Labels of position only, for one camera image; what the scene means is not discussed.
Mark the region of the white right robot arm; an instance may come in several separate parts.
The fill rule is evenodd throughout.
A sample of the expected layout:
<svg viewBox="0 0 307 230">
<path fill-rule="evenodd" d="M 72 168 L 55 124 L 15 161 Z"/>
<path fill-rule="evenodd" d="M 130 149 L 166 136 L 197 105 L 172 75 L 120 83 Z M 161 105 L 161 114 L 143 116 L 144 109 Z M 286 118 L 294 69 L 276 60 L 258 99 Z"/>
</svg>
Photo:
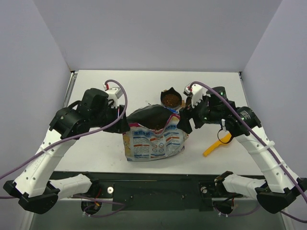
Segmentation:
<svg viewBox="0 0 307 230">
<path fill-rule="evenodd" d="M 214 190 L 220 196 L 238 194 L 253 198 L 268 212 L 275 214 L 307 190 L 306 178 L 294 173 L 267 137 L 259 118 L 249 107 L 237 107 L 227 98 L 223 86 L 203 92 L 199 84 L 189 84 L 184 89 L 187 105 L 180 109 L 177 127 L 186 133 L 204 124 L 218 124 L 231 134 L 252 157 L 264 179 L 253 179 L 226 171 L 214 181 Z"/>
</svg>

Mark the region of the pet food bag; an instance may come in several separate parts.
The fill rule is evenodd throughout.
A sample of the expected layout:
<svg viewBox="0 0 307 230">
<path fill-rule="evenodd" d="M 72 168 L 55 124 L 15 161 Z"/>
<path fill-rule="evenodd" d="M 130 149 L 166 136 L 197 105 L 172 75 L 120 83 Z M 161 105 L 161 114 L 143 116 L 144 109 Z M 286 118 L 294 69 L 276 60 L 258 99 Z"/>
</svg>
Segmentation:
<svg viewBox="0 0 307 230">
<path fill-rule="evenodd" d="M 123 134 L 128 161 L 154 161 L 177 155 L 189 135 L 177 128 L 180 116 L 158 105 L 140 108 L 127 117 L 130 131 Z"/>
</svg>

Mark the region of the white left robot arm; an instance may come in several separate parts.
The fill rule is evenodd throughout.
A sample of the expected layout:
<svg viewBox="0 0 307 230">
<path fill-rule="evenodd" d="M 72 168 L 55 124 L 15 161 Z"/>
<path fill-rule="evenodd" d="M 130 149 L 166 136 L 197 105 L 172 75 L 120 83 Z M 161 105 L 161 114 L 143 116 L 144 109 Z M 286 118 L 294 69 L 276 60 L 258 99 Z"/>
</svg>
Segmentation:
<svg viewBox="0 0 307 230">
<path fill-rule="evenodd" d="M 128 131 L 126 105 L 119 105 L 120 87 L 105 90 L 90 88 L 81 100 L 58 110 L 49 124 L 46 136 L 37 153 L 14 180 L 6 181 L 3 189 L 26 211 L 36 214 L 48 212 L 57 201 L 84 194 L 95 197 L 101 185 L 88 172 L 73 177 L 52 180 L 50 177 L 65 153 L 81 137 L 105 131 L 122 134 Z"/>
</svg>

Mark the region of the yellow plastic scoop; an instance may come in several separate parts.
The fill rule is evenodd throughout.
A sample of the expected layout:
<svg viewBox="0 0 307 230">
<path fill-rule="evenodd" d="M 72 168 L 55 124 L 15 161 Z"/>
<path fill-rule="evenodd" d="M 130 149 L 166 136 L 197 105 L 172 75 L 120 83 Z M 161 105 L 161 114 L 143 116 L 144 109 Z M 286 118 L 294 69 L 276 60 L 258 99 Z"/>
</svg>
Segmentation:
<svg viewBox="0 0 307 230">
<path fill-rule="evenodd" d="M 203 156 L 207 157 L 209 156 L 216 148 L 222 146 L 222 145 L 227 145 L 231 142 L 232 140 L 232 135 L 228 133 L 226 136 L 224 136 L 221 139 L 218 139 L 215 143 L 213 143 L 211 146 L 209 146 L 204 152 Z"/>
</svg>

